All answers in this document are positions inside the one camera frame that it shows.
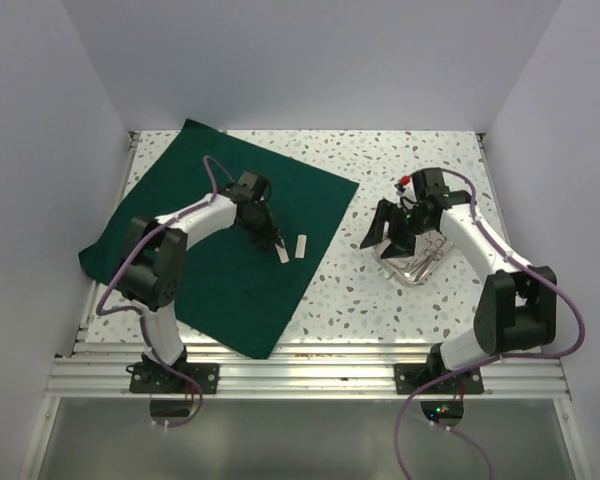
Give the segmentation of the steel forceps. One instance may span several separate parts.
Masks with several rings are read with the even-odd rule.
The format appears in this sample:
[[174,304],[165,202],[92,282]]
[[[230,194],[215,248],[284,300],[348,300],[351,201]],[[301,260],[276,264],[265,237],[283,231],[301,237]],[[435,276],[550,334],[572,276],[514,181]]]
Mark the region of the steel forceps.
[[444,258],[444,245],[446,239],[444,237],[430,240],[426,248],[414,257],[411,264],[411,274],[414,277],[424,277],[437,262]]
[[422,275],[435,260],[440,245],[443,243],[444,241],[436,232],[420,236],[417,240],[416,252],[408,265],[408,273],[411,276]]

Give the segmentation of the stainless steel tray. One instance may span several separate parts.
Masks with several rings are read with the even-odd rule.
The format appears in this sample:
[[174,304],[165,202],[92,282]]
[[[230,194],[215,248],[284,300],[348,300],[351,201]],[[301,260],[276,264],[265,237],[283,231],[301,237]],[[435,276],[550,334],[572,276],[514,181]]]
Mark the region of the stainless steel tray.
[[372,250],[373,258],[394,279],[404,285],[422,285],[429,274],[454,249],[454,244],[437,231],[420,235],[416,239],[415,253],[412,257],[383,259],[381,254],[390,242],[385,238]]

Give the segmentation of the steel surgical scissors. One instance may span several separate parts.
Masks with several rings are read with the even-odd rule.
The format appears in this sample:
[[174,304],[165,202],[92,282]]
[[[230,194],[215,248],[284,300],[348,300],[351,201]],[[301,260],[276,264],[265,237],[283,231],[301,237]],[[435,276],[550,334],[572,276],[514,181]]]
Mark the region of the steel surgical scissors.
[[408,275],[417,277],[425,275],[432,263],[440,261],[444,257],[444,250],[439,246],[431,245],[416,255],[408,265]]

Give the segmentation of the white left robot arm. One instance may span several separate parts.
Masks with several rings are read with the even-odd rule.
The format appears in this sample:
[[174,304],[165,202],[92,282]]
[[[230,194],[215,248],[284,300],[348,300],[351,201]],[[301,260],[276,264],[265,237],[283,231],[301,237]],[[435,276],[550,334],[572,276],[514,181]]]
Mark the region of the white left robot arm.
[[222,189],[213,184],[211,193],[179,211],[132,219],[111,284],[139,314],[146,345],[143,361],[156,364],[152,379],[165,392],[181,390],[188,379],[183,364],[186,348],[175,316],[188,250],[217,232],[238,226],[256,248],[274,251],[281,262],[288,261],[269,206],[270,193],[266,177],[246,170]]

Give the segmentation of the white packet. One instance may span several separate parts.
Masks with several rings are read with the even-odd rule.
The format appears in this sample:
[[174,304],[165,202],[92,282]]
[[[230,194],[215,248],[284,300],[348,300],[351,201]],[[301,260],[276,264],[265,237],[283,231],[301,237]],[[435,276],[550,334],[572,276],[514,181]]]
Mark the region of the white packet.
[[299,234],[297,237],[296,249],[295,249],[295,258],[296,259],[304,259],[306,255],[306,245],[307,245],[307,236],[304,234]]
[[289,262],[288,252],[285,247],[280,247],[279,245],[276,245],[275,250],[281,264],[286,264]]

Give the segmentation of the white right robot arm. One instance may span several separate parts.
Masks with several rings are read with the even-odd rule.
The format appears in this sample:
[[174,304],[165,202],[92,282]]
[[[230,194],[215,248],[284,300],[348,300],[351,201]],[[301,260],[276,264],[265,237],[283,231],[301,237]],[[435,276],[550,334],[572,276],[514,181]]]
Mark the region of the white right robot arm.
[[436,231],[469,262],[482,284],[472,328],[431,348],[417,384],[427,382],[448,392],[461,380],[461,370],[491,357],[526,351],[554,341],[556,336],[556,275],[549,267],[534,267],[517,254],[484,220],[477,190],[469,184],[453,190],[445,182],[448,170],[425,168],[400,178],[396,202],[378,202],[360,246],[388,244],[384,259],[414,254],[418,237]]

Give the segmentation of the dark green surgical cloth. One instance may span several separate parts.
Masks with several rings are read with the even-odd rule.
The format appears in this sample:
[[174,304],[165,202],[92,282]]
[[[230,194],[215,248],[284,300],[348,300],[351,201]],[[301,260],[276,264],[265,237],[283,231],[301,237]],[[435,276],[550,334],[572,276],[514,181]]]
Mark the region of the dark green surgical cloth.
[[270,206],[286,245],[307,236],[303,259],[280,262],[233,227],[192,247],[175,300],[181,322],[254,359],[272,352],[316,272],[358,188],[357,183],[188,119],[165,152],[125,196],[79,263],[92,279],[110,282],[122,262],[131,221],[170,214],[211,190],[204,156],[233,176],[246,170],[272,183]]

